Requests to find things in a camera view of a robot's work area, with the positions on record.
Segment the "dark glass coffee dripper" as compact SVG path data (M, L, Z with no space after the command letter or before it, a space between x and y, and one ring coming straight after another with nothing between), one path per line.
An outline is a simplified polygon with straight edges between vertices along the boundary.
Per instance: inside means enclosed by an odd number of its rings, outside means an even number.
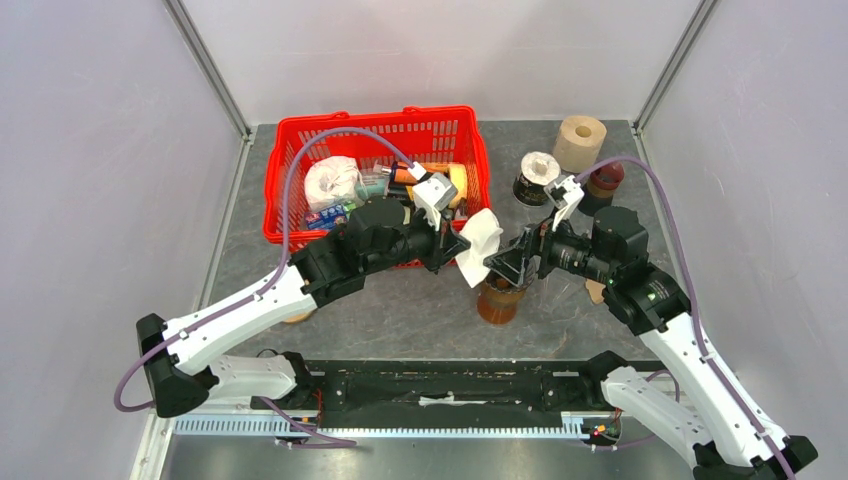
M513 284L506 277L496 272L495 270L490 270L483 281L484 286L496 292L505 294L513 294L526 291L532 283L533 279L527 277L520 284Z

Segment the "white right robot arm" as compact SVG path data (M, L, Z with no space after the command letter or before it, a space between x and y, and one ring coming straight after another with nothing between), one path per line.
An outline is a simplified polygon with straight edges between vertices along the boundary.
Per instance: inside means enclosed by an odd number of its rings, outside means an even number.
M591 359L577 382L588 408L607 404L633 416L673 448L696 479L793 479L818 457L812 441L789 435L759 407L693 322L687 294L647 252L649 234L635 211L600 209L590 235L556 216L528 226L484 265L520 285L561 269L603 284L603 302L663 363L693 405L654 390L617 354Z

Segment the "white paper coffee filter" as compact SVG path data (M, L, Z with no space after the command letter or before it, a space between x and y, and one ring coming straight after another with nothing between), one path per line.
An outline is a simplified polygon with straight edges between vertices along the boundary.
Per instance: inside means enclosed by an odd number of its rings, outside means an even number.
M459 232L462 238L470 242L469 248L455 257L469 287L476 287L488 276L491 269L484 265L484 260L498 251L502 233L497 216L489 208L471 216Z

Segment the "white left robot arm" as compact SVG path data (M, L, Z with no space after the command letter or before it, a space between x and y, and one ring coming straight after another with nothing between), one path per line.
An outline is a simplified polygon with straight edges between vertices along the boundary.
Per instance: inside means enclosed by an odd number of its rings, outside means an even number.
M314 383L300 358L229 357L227 351L270 326L308 315L363 289L367 276L419 261L438 271L463 262L475 242L450 222L432 225L423 209L377 198L313 240L276 271L207 309L170 321L151 313L136 323L152 405L162 418L188 413L212 398L280 399L307 405Z

